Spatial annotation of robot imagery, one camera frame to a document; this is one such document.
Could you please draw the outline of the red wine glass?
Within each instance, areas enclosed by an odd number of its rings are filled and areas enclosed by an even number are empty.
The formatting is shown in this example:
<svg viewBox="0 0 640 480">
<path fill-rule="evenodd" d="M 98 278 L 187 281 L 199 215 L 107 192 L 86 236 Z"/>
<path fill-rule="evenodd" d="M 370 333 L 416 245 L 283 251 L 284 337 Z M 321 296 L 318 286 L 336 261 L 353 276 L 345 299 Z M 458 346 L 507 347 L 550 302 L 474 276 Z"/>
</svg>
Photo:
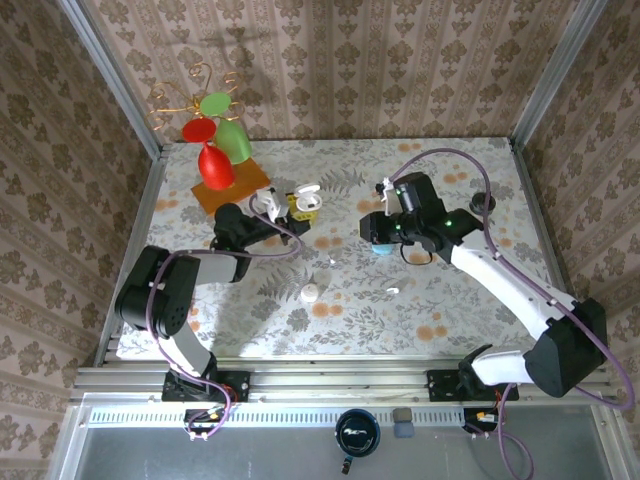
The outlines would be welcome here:
<svg viewBox="0 0 640 480">
<path fill-rule="evenodd" d="M 198 156 L 198 168 L 202 181 L 212 190 L 225 190 L 235 181 L 235 174 L 227 154 L 214 145 L 217 131 L 215 122 L 209 118 L 195 118 L 182 128 L 186 142 L 202 145 Z"/>
</svg>

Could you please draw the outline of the green wine glass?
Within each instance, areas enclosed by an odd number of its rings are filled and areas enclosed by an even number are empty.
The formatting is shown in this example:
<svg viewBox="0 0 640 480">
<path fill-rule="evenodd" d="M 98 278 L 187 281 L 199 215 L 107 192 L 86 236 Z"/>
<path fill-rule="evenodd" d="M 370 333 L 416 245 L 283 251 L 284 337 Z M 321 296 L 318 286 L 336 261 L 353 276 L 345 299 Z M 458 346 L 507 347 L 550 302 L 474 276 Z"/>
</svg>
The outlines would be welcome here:
<svg viewBox="0 0 640 480">
<path fill-rule="evenodd" d="M 244 107 L 234 101 L 229 93 L 215 92 L 206 95 L 200 103 L 200 112 L 217 121 L 215 145 L 238 165 L 252 156 L 252 147 L 244 127 L 239 123 Z"/>
</svg>

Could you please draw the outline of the glass jar black lid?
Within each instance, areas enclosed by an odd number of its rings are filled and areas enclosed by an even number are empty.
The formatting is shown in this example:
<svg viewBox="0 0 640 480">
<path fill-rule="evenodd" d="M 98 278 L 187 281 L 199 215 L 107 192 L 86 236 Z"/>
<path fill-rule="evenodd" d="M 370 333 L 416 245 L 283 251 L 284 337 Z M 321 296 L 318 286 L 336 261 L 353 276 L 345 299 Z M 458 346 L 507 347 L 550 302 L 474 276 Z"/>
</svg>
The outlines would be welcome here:
<svg viewBox="0 0 640 480">
<path fill-rule="evenodd" d="M 490 195 L 488 204 L 485 203 L 487 194 L 485 192 L 475 193 L 469 202 L 469 209 L 475 214 L 482 216 L 485 212 L 491 214 L 496 206 L 495 198 Z"/>
</svg>

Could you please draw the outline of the black connector box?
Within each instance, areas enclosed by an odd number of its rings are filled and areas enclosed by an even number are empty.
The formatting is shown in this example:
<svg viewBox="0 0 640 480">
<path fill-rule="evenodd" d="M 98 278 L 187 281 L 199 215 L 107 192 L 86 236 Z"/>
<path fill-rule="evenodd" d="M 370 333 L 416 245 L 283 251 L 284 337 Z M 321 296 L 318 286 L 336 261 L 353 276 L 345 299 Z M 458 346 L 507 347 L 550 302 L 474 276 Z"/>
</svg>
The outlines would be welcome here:
<svg viewBox="0 0 640 480">
<path fill-rule="evenodd" d="M 187 409 L 183 417 L 184 429 L 188 434 L 207 436 L 219 424 L 224 412 L 223 407 Z"/>
<path fill-rule="evenodd" d="M 498 427 L 498 410 L 485 408 L 463 408 L 463 430 L 469 434 L 494 432 Z"/>
</svg>

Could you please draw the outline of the black round bowl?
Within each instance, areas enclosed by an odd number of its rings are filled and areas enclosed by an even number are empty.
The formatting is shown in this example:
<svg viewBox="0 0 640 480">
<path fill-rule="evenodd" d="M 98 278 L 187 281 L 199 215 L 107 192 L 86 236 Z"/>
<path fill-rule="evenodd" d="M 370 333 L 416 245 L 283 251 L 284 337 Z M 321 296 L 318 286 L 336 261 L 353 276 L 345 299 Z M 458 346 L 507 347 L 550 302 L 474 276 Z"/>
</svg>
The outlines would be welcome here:
<svg viewBox="0 0 640 480">
<path fill-rule="evenodd" d="M 378 421 L 369 411 L 350 409 L 340 415 L 334 436 L 347 456 L 362 458 L 377 449 L 381 431 Z"/>
</svg>

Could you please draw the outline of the grey metal tray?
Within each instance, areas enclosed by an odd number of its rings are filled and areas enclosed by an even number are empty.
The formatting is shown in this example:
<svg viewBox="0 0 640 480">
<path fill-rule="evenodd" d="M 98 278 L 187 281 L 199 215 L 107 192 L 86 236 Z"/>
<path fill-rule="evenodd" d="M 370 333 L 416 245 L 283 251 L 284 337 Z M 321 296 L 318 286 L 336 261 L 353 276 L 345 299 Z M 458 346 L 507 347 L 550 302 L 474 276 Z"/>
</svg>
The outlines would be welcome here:
<svg viewBox="0 0 640 480">
<path fill-rule="evenodd" d="M 332 427 L 229 428 L 193 440 L 183 428 L 90 428 L 99 408 L 184 410 L 180 403 L 88 394 L 66 413 L 46 480 L 640 480 L 621 416 L 600 406 L 513 403 L 512 441 L 462 427 L 416 427 L 394 436 L 393 410 L 372 407 L 375 452 L 341 473 Z"/>
</svg>

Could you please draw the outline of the aluminium side rail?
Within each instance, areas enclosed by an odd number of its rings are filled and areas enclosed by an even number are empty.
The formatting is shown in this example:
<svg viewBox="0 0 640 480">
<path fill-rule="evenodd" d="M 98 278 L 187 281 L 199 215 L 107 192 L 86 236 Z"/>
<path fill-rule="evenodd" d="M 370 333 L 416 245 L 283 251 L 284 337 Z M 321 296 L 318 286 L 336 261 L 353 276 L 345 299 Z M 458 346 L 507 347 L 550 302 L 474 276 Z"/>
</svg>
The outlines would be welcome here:
<svg viewBox="0 0 640 480">
<path fill-rule="evenodd" d="M 159 156 L 151 163 L 147 181 L 142 193 L 135 221 L 133 223 L 128 245 L 119 271 L 118 279 L 112 296 L 112 300 L 105 317 L 105 323 L 95 352 L 92 366 L 100 368 L 109 352 L 109 345 L 113 338 L 117 337 L 123 321 L 115 313 L 115 303 L 121 288 L 135 265 L 135 262 L 146 245 L 148 230 L 153 217 L 153 212 L 158 199 L 159 191 L 164 179 L 167 159 L 170 156 L 171 147 L 165 146 L 160 150 Z"/>
<path fill-rule="evenodd" d="M 515 146 L 509 144 L 509 147 L 548 271 L 548 281 L 541 283 L 542 321 L 534 322 L 535 326 L 540 325 L 542 332 L 535 340 L 533 359 L 549 365 L 552 370 L 577 370 L 582 364 L 589 363 L 593 343 L 565 313 L 565 310 L 575 313 L 580 302 L 567 291 L 524 158 Z"/>
</svg>

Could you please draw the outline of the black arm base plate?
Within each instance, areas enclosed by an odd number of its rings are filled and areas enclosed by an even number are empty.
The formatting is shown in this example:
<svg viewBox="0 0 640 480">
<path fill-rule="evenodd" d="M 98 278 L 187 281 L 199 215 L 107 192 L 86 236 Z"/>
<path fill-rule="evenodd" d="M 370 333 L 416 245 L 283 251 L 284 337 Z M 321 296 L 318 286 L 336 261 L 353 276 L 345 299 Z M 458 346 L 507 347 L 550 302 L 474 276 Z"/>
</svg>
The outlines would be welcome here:
<svg viewBox="0 0 640 480">
<path fill-rule="evenodd" d="M 431 402 L 495 401 L 503 395 L 507 385 L 483 387 L 470 391 L 462 384 L 459 371 L 455 369 L 433 369 L 426 372 L 427 390 Z"/>
<path fill-rule="evenodd" d="M 228 391 L 232 402 L 248 401 L 249 372 L 219 371 L 215 381 Z M 173 370 L 169 370 L 165 375 L 161 399 L 163 402 L 225 402 L 224 395 L 219 389 L 189 380 Z"/>
</svg>

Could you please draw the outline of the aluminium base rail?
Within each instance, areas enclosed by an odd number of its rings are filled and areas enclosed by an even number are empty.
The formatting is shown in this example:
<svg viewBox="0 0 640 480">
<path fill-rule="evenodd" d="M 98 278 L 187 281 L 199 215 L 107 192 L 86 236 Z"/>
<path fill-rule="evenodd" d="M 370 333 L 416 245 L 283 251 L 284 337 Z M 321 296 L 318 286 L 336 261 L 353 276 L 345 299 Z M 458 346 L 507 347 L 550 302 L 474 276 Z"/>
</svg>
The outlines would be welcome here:
<svg viewBox="0 0 640 480">
<path fill-rule="evenodd" d="M 456 360 L 420 357 L 287 356 L 275 359 L 221 358 L 221 371 L 250 373 L 252 403 L 393 406 L 429 402 L 427 372 L 454 369 Z M 159 400 L 168 365 L 163 361 L 113 360 L 79 370 L 73 402 L 87 394 Z"/>
</svg>

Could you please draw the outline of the aluminium frame post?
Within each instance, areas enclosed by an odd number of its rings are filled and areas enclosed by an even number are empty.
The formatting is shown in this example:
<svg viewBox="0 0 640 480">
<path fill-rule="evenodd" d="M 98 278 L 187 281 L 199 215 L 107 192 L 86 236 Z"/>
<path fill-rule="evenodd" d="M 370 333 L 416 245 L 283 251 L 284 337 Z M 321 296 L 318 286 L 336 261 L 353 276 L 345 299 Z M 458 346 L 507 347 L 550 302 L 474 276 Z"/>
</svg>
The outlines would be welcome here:
<svg viewBox="0 0 640 480">
<path fill-rule="evenodd" d="M 511 135 L 514 150 L 531 139 L 608 0 L 580 0 Z"/>
<path fill-rule="evenodd" d="M 132 89 L 129 87 L 122 69 L 111 53 L 104 36 L 99 32 L 97 23 L 83 0 L 57 0 L 76 31 L 82 44 L 98 71 L 104 78 L 114 98 L 124 112 L 137 138 L 143 145 L 149 158 L 156 162 L 160 159 L 163 147 L 151 133 L 142 109 L 138 105 Z"/>
</svg>

